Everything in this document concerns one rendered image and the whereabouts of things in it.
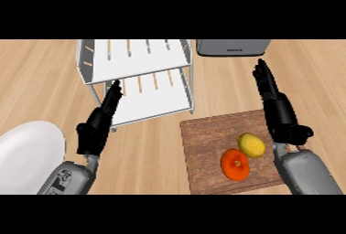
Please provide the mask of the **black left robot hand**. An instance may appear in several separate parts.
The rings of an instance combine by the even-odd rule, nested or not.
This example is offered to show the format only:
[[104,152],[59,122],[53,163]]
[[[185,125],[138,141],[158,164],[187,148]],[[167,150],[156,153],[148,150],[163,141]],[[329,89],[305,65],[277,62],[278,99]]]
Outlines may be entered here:
[[77,124],[77,154],[99,155],[102,153],[122,96],[120,81],[117,80],[107,92],[102,106],[95,108],[86,122]]

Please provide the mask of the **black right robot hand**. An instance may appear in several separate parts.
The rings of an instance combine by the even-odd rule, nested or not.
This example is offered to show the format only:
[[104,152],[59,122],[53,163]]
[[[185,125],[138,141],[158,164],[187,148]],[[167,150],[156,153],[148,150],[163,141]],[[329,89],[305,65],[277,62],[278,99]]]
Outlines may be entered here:
[[305,145],[314,136],[312,129],[297,122],[296,113],[287,95],[278,90],[275,76],[265,60],[253,70],[262,99],[268,131],[277,143]]

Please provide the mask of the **yellow lemon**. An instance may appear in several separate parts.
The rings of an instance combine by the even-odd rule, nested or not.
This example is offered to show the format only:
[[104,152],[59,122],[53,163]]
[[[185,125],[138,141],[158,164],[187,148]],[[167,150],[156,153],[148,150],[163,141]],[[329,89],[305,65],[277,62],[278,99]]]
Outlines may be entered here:
[[238,147],[250,158],[260,158],[265,154],[265,142],[253,133],[243,133],[237,137]]

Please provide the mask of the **brown wooden cutting board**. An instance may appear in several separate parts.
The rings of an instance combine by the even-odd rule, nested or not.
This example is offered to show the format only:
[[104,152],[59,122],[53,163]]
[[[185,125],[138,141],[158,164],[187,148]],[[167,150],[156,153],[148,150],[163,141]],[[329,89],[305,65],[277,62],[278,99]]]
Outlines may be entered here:
[[[237,148],[237,137],[253,133],[265,142],[265,154],[249,159],[250,173],[244,181],[232,181],[222,172],[221,157]],[[274,163],[274,142],[263,110],[238,112],[181,122],[190,189],[194,195],[243,193],[283,185]]]

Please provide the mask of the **white plate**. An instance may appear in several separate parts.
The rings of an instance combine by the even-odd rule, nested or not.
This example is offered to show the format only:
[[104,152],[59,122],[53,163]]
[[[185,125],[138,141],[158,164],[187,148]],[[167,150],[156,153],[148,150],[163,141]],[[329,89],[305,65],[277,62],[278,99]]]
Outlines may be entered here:
[[65,159],[65,135],[46,121],[22,123],[0,136],[0,195],[36,195]]

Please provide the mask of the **orange fruit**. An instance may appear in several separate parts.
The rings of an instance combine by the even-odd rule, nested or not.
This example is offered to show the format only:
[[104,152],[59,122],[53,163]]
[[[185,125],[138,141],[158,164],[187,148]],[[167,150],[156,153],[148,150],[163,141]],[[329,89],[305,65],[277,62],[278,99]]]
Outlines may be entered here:
[[229,148],[221,157],[222,172],[229,180],[244,181],[249,173],[249,160],[241,150]]

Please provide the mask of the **grey appliance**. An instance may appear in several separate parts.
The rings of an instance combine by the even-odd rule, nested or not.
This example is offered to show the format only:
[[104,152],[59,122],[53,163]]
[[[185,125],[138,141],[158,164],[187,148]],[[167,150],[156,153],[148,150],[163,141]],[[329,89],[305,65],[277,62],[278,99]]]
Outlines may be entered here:
[[269,39],[198,39],[197,54],[204,57],[255,57],[265,53]]

